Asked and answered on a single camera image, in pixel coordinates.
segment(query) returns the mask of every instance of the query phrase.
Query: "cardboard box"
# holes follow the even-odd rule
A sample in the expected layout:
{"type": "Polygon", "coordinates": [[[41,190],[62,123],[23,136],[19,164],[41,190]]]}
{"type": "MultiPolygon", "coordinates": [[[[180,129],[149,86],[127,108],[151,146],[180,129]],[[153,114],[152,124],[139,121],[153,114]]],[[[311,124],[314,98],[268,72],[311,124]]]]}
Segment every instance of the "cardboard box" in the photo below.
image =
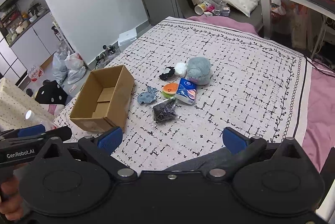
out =
{"type": "Polygon", "coordinates": [[[124,65],[93,70],[73,106],[71,121],[89,132],[116,126],[124,131],[134,83],[124,65]]]}

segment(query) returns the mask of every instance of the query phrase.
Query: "silver bolt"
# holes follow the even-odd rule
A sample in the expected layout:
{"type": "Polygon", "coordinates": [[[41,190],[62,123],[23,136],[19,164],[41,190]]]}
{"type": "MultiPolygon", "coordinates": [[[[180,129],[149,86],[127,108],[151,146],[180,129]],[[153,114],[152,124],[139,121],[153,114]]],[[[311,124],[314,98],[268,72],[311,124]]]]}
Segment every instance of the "silver bolt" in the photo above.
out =
{"type": "Polygon", "coordinates": [[[209,174],[211,174],[213,177],[219,178],[226,175],[226,171],[221,168],[214,168],[209,171],[209,174]]]}
{"type": "Polygon", "coordinates": [[[134,170],[130,168],[122,168],[118,171],[119,176],[121,177],[130,177],[134,174],[134,170]]]}
{"type": "Polygon", "coordinates": [[[174,175],[174,174],[170,174],[170,175],[167,176],[167,178],[168,178],[168,179],[176,179],[177,176],[174,175]]]}

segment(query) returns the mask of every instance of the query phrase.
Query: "clear plastic bottle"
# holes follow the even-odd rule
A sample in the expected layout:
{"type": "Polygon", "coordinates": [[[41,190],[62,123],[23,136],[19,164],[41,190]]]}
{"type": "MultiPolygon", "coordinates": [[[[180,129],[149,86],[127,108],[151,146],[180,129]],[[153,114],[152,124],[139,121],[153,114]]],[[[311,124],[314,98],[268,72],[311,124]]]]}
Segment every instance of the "clear plastic bottle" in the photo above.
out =
{"type": "Polygon", "coordinates": [[[197,14],[204,13],[204,5],[210,4],[207,7],[207,10],[214,13],[215,15],[220,15],[223,8],[226,7],[227,3],[223,0],[192,0],[195,4],[199,4],[195,9],[197,14]]]}
{"type": "Polygon", "coordinates": [[[45,127],[46,131],[50,131],[50,130],[54,130],[58,128],[58,126],[55,123],[51,122],[45,117],[41,117],[35,114],[32,110],[29,110],[26,113],[26,120],[34,123],[35,125],[42,124],[45,127]]]}

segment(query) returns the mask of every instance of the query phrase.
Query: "pink bed sheet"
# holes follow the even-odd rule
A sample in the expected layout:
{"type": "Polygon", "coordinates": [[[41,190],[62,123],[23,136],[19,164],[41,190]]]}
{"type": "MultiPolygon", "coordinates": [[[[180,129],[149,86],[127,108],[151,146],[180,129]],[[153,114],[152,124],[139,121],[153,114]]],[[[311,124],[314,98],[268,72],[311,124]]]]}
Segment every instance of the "pink bed sheet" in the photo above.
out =
{"type": "MultiPolygon", "coordinates": [[[[217,26],[234,28],[239,31],[257,35],[253,25],[239,23],[223,16],[192,16],[189,20],[204,22],[217,26]]],[[[320,69],[327,70],[317,63],[320,69]]],[[[302,148],[307,153],[316,169],[320,172],[328,153],[335,146],[335,78],[312,69],[311,87],[307,108],[307,129],[302,148]]]]}

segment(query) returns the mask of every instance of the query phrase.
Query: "white patterned blanket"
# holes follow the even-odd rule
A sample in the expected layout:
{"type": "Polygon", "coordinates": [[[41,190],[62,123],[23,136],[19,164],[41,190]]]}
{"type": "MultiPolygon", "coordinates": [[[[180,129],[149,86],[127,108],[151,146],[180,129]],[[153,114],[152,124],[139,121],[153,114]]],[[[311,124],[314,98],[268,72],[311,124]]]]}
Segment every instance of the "white patterned blanket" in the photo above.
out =
{"type": "MultiPolygon", "coordinates": [[[[227,126],[269,142],[292,136],[303,142],[311,65],[300,53],[273,41],[169,17],[108,66],[118,64],[125,64],[134,76],[135,88],[123,142],[112,156],[136,171],[163,170],[215,151],[223,147],[222,130],[227,126]],[[178,120],[155,126],[151,107],[138,104],[137,96],[147,85],[160,90],[167,83],[158,77],[166,66],[195,56],[211,61],[211,82],[198,87],[194,105],[178,104],[178,120]]],[[[87,132],[69,119],[75,100],[55,122],[68,125],[79,139],[87,132]]]]}

